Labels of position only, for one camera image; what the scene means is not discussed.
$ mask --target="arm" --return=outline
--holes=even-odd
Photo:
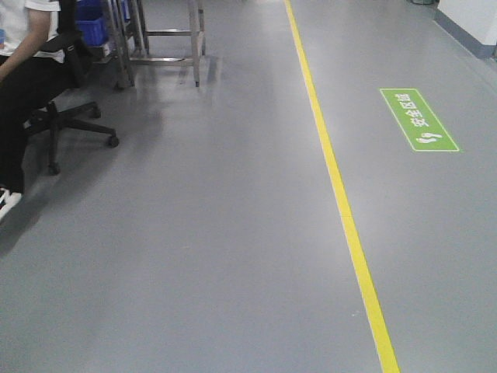
[[[30,30],[23,42],[5,63],[0,66],[0,82],[17,66],[31,58],[47,41],[50,32],[50,12],[28,9]]]

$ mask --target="wall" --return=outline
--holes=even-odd
[[[440,0],[436,21],[470,51],[475,53],[476,48],[475,54],[479,50],[488,54],[497,44],[496,0]],[[475,45],[466,45],[471,38],[474,38],[471,42]]]

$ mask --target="white shirt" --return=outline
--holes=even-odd
[[[28,9],[51,13],[48,40],[57,36],[58,11],[61,10],[57,0],[0,0],[0,29],[5,31],[5,46],[0,55],[10,56],[21,44],[29,32]],[[64,52],[38,52],[35,57],[49,57],[64,62]]]

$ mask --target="black pants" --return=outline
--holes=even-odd
[[[6,59],[0,56],[0,64]],[[50,82],[62,68],[52,58],[33,57],[0,83],[0,185],[11,192],[24,192],[22,164],[27,144],[24,123],[34,110],[53,98]]]

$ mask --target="chair armrest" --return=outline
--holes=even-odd
[[[81,39],[81,37],[82,32],[78,30],[61,33],[54,39],[48,40],[40,50],[42,52],[54,53],[65,48],[69,48],[75,43],[76,40]]]

